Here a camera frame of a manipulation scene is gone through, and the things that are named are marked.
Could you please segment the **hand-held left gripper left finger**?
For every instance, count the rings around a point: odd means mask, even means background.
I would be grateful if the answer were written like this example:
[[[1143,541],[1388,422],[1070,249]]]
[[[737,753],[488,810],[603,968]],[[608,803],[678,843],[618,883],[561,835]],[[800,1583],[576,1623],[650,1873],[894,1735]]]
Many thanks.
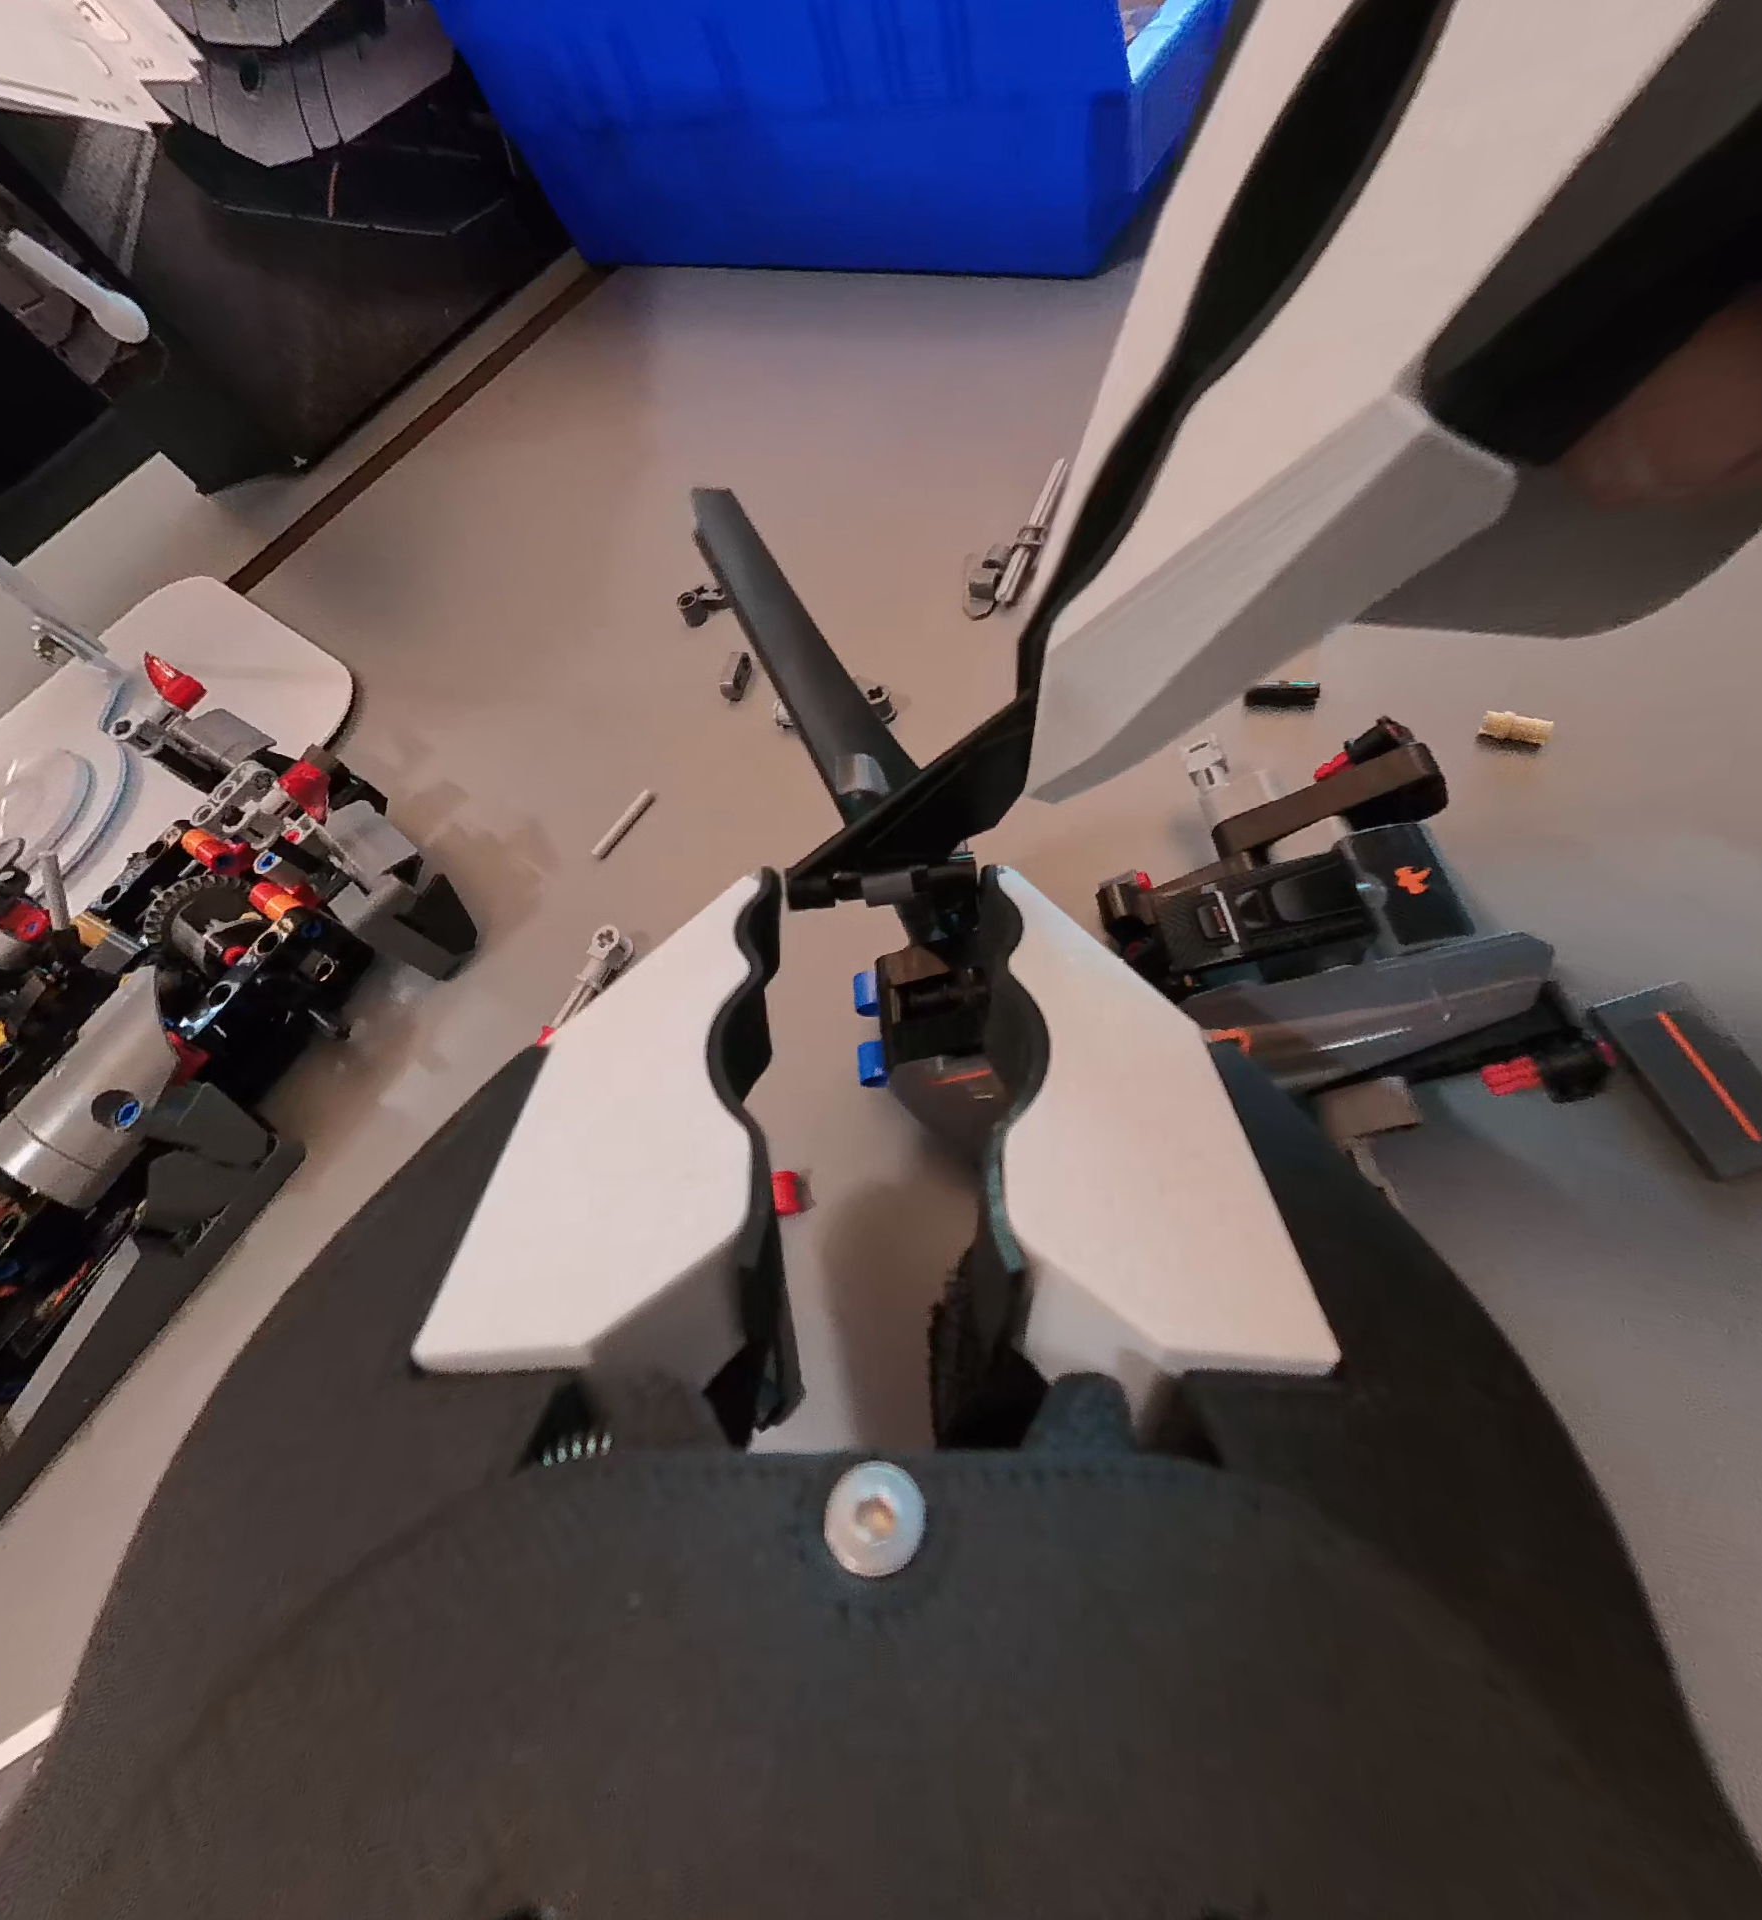
[[[678,1383],[723,1441],[800,1389],[767,1134],[781,883],[732,881],[534,1048],[534,1090],[413,1338],[431,1378]]]

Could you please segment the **blue plastic bin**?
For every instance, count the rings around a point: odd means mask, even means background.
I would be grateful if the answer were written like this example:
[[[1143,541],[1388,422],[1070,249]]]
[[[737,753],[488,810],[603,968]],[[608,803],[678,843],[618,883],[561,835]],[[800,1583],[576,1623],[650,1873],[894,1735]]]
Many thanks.
[[[1231,4],[435,0],[595,267],[1094,275]]]

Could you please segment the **white instruction paper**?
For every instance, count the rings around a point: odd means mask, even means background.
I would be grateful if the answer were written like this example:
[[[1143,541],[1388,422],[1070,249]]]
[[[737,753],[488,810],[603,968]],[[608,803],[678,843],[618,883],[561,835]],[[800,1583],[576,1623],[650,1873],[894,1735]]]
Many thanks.
[[[203,49],[147,0],[0,0],[0,113],[147,131]]]

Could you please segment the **grey lego pin connector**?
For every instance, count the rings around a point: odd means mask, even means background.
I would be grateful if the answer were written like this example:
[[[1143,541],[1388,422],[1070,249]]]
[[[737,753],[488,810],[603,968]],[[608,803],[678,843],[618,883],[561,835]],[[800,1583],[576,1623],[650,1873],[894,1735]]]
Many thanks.
[[[539,1047],[549,1047],[568,1018],[576,1018],[622,968],[632,965],[632,933],[618,923],[600,923],[581,956],[581,968],[556,1007],[556,1014],[542,1023]]]

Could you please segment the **black box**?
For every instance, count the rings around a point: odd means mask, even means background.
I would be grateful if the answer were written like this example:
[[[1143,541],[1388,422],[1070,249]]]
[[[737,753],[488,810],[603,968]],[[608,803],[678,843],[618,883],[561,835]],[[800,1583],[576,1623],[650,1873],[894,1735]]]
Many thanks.
[[[337,451],[571,241],[426,0],[167,0],[129,275],[250,475]]]

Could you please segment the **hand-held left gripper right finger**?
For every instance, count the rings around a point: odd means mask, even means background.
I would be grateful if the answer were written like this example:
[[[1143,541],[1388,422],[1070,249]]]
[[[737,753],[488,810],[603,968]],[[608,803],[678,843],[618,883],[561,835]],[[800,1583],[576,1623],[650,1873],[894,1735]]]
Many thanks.
[[[1343,1342],[1196,1018],[1010,863],[981,883],[1010,1109],[930,1325],[938,1446],[1014,1446],[1064,1378],[1148,1435],[1187,1378],[1333,1383]]]

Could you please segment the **white plastic tool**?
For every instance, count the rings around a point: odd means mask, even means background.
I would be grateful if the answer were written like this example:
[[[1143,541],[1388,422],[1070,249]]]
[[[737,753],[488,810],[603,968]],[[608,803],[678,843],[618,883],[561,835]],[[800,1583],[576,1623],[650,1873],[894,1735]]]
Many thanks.
[[[129,303],[126,294],[86,275],[75,262],[65,262],[62,249],[50,249],[46,241],[34,241],[29,231],[12,225],[4,231],[4,257],[38,275],[50,294],[70,297],[80,310],[89,310],[89,322],[123,341],[123,349],[147,349],[153,341],[153,317],[141,303]]]

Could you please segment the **dark lego body subassembly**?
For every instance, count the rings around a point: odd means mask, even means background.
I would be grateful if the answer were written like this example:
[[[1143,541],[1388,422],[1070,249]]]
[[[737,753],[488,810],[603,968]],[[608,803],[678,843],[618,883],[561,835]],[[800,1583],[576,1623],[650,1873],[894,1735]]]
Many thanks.
[[[1298,789],[1180,747],[1217,862],[1153,883],[1129,872],[1094,912],[1122,959],[1298,1102],[1395,1194],[1375,1142],[1419,1127],[1417,1090],[1592,1102],[1613,1047],[1557,986],[1557,949],[1479,928],[1432,818],[1444,776],[1417,729],[1375,720]]]

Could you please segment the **large lego technic model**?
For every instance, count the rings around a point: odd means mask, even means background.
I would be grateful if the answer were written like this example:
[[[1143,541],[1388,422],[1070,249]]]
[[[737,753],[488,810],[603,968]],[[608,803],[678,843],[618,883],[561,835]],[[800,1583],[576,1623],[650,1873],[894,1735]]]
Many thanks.
[[[141,668],[107,740],[198,810],[86,912],[0,837],[0,1523],[299,1167],[261,1102],[368,968],[481,939],[379,786]]]

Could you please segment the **white display stand plate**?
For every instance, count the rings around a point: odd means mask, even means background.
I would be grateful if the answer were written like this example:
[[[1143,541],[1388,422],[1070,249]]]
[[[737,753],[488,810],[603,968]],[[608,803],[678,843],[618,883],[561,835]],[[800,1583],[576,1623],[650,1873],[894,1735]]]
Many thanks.
[[[359,686],[343,660],[232,595],[217,576],[182,576],[147,595],[107,628],[110,660],[141,672],[141,660],[171,660],[204,686],[210,711],[269,732],[274,747],[332,742],[350,713]],[[86,905],[161,827],[189,812],[198,795],[161,762],[126,753],[102,729],[107,679],[56,668],[0,720],[0,776],[46,753],[89,762],[89,795],[62,837],[65,899]]]

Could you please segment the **grey lego axle with connector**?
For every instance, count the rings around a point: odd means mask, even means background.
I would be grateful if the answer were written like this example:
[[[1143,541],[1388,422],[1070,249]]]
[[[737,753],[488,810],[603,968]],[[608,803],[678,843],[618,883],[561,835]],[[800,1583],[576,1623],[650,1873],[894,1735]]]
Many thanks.
[[[1035,581],[1040,555],[1056,535],[1064,484],[1070,484],[1070,458],[1056,458],[1056,465],[1051,465],[1027,518],[1017,525],[1017,535],[1010,541],[992,541],[992,547],[971,557],[971,566],[966,566],[966,617],[971,623],[985,623],[992,613],[1017,606],[1017,599]]]

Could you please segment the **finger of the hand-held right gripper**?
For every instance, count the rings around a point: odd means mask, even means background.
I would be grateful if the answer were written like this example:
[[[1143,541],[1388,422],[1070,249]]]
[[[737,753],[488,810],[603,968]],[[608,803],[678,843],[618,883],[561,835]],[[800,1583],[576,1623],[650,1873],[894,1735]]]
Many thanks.
[[[1231,4],[1075,458],[1056,599],[1122,581],[1180,422],[1298,287],[1372,171],[1372,4]]]
[[[1122,581],[1056,599],[1017,795],[1064,803],[1487,535],[1518,465],[1419,361],[1706,4],[1372,4],[1372,171],[1188,406]]]

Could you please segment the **person's right hand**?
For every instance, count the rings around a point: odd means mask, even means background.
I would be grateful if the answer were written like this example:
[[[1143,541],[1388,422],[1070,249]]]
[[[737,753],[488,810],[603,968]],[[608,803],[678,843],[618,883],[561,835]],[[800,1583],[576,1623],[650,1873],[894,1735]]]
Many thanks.
[[[1762,287],[1701,322],[1557,475],[1597,506],[1762,490]]]

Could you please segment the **dark panel with orange stripe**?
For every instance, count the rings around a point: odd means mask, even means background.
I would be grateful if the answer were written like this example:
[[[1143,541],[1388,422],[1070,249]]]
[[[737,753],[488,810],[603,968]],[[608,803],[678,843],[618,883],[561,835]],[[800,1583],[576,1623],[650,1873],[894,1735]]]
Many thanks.
[[[1762,1169],[1762,1067],[1694,986],[1592,1001],[1585,1018],[1714,1181]]]

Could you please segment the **dark lego wing assembly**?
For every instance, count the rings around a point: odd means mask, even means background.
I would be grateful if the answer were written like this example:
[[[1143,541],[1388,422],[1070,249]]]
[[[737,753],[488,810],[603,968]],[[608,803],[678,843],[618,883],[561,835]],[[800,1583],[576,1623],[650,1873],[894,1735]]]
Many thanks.
[[[987,1129],[976,1146],[985,1203],[966,1280],[987,1323],[1014,1323],[1027,1263],[999,1167],[1051,1042],[1027,992],[1010,973],[1022,933],[1014,872],[985,872],[976,837],[1014,810],[1027,780],[1035,693],[1010,700],[934,762],[914,762],[817,632],[737,491],[693,491],[693,541],[841,810],[841,827],[781,872],[781,905],[793,914],[841,905],[900,914],[905,949],[880,965],[889,1084],[905,1084],[920,1062],[987,1069]]]

